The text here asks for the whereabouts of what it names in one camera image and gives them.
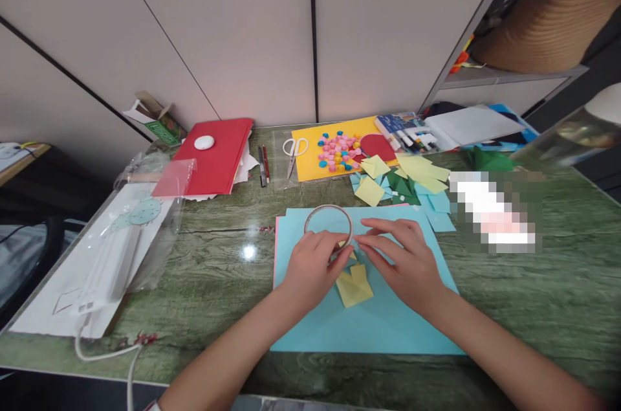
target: pencil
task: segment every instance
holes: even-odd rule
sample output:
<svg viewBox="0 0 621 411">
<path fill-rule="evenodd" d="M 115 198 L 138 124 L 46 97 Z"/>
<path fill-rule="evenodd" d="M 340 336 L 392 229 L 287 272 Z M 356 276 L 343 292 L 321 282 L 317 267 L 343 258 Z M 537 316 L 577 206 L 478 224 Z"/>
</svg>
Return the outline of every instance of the pencil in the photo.
<svg viewBox="0 0 621 411">
<path fill-rule="evenodd" d="M 263 145 L 263 160 L 265 161 L 265 178 L 267 179 L 267 184 L 270 184 L 270 164 L 267 162 L 267 149 L 265 148 L 265 144 Z"/>
</svg>

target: red paper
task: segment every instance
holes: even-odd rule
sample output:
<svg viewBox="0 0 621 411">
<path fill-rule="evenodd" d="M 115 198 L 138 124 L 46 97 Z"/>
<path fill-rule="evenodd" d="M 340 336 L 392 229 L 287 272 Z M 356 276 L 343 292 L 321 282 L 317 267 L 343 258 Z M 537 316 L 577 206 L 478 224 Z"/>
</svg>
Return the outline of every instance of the red paper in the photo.
<svg viewBox="0 0 621 411">
<path fill-rule="evenodd" d="M 379 155 L 384 162 L 395 160 L 397 156 L 395 151 L 388 144 L 386 138 L 382 135 L 366 135 L 360 139 L 360 147 L 362 151 L 369 157 Z"/>
<path fill-rule="evenodd" d="M 185 195 L 231 194 L 235 173 L 244 152 L 252 128 L 252 119 L 236 118 L 196 123 L 188 137 L 177 151 L 174 161 L 195 159 L 195 170 Z M 201 136 L 212 136 L 213 146 L 198 150 L 194 141 Z M 156 185 L 152 196 L 171 196 L 174 190 L 168 189 L 171 180 L 164 179 L 169 167 Z"/>
</svg>

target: cardboard box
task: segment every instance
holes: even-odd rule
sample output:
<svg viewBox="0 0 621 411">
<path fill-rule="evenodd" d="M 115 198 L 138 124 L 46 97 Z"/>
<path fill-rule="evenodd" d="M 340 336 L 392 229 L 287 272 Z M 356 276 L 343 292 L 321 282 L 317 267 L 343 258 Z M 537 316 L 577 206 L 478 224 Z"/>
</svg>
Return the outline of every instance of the cardboard box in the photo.
<svg viewBox="0 0 621 411">
<path fill-rule="evenodd" d="M 147 91 L 140 91 L 131 110 L 123 113 L 145 125 L 166 145 L 178 146 L 188 132 L 168 113 L 170 107 L 163 108 Z"/>
</svg>

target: white scissors handle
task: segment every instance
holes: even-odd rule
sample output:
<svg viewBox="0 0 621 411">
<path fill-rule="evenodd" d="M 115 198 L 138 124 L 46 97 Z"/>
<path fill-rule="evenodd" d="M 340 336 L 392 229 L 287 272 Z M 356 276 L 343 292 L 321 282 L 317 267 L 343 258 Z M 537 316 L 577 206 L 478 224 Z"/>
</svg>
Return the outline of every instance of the white scissors handle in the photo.
<svg viewBox="0 0 621 411">
<path fill-rule="evenodd" d="M 285 146 L 289 143 L 289 141 L 293 141 L 293 144 L 291 144 L 291 150 L 287 151 L 285 149 Z M 303 151 L 300 151 L 300 142 L 302 141 L 306 142 L 306 147 L 304 148 Z M 283 152 L 286 153 L 289 157 L 297 157 L 298 155 L 302 155 L 308 150 L 308 148 L 309 148 L 309 142 L 306 140 L 306 138 L 300 138 L 298 140 L 290 138 L 290 139 L 287 139 L 285 143 L 283 144 Z"/>
</svg>

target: green marble table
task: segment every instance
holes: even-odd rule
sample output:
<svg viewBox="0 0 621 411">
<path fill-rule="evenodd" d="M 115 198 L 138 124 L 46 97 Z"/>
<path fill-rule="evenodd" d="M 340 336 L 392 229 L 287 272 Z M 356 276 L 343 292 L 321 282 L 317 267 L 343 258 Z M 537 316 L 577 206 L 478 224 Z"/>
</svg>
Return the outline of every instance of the green marble table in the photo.
<svg viewBox="0 0 621 411">
<path fill-rule="evenodd" d="M 251 151 L 272 129 L 257 129 Z M 435 164 L 467 170 L 458 154 Z M 261 188 L 258 168 L 233 194 L 187 202 L 182 228 L 156 289 L 133 294 L 110 337 L 85 344 L 110 351 L 140 330 L 159 339 L 140 356 L 136 379 L 168 384 L 201 350 L 272 289 L 274 226 L 288 207 L 361 206 L 347 178 Z M 463 235 L 437 238 L 461 294 L 581 381 L 607 394 L 618 383 L 621 208 L 574 170 L 544 184 L 541 254 L 472 254 Z M 254 254 L 247 260 L 245 255 Z M 0 366 L 124 379 L 131 355 L 85 364 L 72 339 L 0 335 Z M 388 409 L 507 409 L 510 403 L 468 358 L 431 355 L 267 353 L 243 393 Z"/>
</svg>

